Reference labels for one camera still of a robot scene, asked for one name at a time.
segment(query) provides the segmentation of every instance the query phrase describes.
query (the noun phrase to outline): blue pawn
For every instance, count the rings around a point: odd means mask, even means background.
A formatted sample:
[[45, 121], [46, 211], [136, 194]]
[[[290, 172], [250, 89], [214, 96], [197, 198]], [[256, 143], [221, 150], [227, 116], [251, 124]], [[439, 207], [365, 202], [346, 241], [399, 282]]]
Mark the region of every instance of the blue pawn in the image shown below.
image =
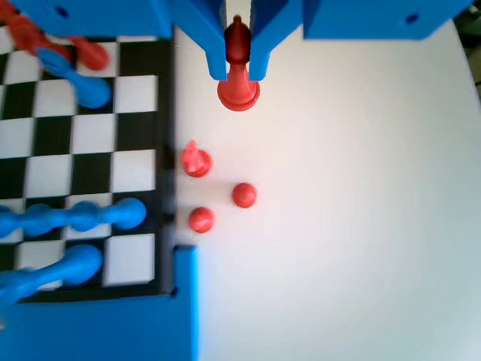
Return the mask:
[[37, 237], [50, 232], [53, 227], [49, 221], [49, 214], [52, 208], [48, 205], [31, 205], [24, 214], [19, 216], [19, 227], [29, 237]]
[[82, 107], [96, 109], [109, 102], [110, 87], [103, 79], [78, 74], [66, 58], [53, 50], [37, 49], [37, 56], [51, 74], [70, 81], [77, 103]]
[[64, 257], [45, 268], [31, 268], [0, 273], [0, 301], [12, 305], [34, 295], [44, 284], [64, 281], [68, 285], [82, 284], [100, 269], [102, 255], [88, 244], [66, 250]]
[[0, 238], [7, 237], [18, 227], [18, 215], [0, 205]]
[[98, 206], [94, 202], [78, 202], [70, 210], [70, 226], [76, 231], [85, 232], [98, 224]]
[[131, 229], [141, 224], [147, 215], [144, 203], [136, 198], [125, 198], [116, 205], [102, 208], [100, 221], [112, 223], [119, 229]]

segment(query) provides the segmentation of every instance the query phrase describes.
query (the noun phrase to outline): red pawn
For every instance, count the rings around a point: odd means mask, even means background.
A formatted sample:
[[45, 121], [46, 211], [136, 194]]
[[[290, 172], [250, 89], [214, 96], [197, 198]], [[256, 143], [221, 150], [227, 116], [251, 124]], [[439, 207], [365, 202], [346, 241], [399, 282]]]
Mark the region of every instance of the red pawn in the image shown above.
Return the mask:
[[213, 213], [209, 208], [198, 207], [190, 212], [189, 227], [197, 233], [209, 232], [213, 226]]
[[78, 57], [82, 64], [90, 70], [99, 71], [105, 69], [109, 63], [107, 51], [97, 43], [91, 43], [83, 36], [70, 38], [78, 49]]
[[227, 81], [220, 81], [217, 95], [224, 106], [231, 111], [246, 111], [259, 98], [261, 87], [258, 81], [249, 81], [246, 64], [250, 58], [251, 33], [242, 23], [240, 16], [225, 30], [225, 54], [231, 68]]
[[195, 141], [190, 141], [182, 152], [182, 168], [187, 175], [200, 178], [205, 176], [212, 165], [209, 154], [197, 148]]
[[232, 191], [232, 200], [241, 208], [248, 208], [256, 202], [256, 188], [249, 183], [240, 183]]
[[0, 21], [8, 24], [16, 15], [17, 9], [8, 0], [0, 0]]
[[69, 62], [71, 61], [66, 47], [49, 41], [41, 30], [23, 15], [16, 15], [8, 20], [8, 31], [15, 46], [20, 50], [27, 51], [30, 55], [36, 56], [37, 49], [50, 49], [61, 54]]

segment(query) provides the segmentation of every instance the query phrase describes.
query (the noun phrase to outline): white surface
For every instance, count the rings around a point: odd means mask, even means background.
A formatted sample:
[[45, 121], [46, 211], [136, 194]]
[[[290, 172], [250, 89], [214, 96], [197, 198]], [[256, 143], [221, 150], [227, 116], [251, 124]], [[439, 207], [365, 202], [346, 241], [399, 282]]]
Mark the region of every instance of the white surface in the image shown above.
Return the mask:
[[114, 151], [114, 114], [74, 116], [72, 153], [109, 153]]
[[26, 198], [68, 195], [71, 162], [71, 154], [27, 158]]
[[153, 280], [154, 245], [154, 234], [110, 237], [106, 244], [104, 285], [145, 284]]
[[43, 80], [39, 81], [36, 87], [33, 109], [35, 117], [75, 114], [77, 103], [68, 80]]
[[115, 112], [137, 113], [157, 109], [157, 77], [117, 77], [115, 79]]
[[35, 56], [26, 51], [14, 51], [7, 61], [4, 84], [37, 81], [40, 77], [40, 64]]
[[112, 192], [153, 190], [156, 185], [154, 150], [115, 152], [112, 161]]
[[6, 54], [12, 51], [14, 43], [8, 34], [7, 26], [0, 28], [0, 54]]
[[[427, 41], [301, 41], [225, 109], [179, 32], [179, 236], [199, 245], [201, 361], [481, 359], [481, 114], [452, 24]], [[230, 202], [235, 184], [257, 203]], [[211, 232], [186, 227], [206, 206]]]
[[33, 118], [0, 122], [0, 159], [32, 154]]

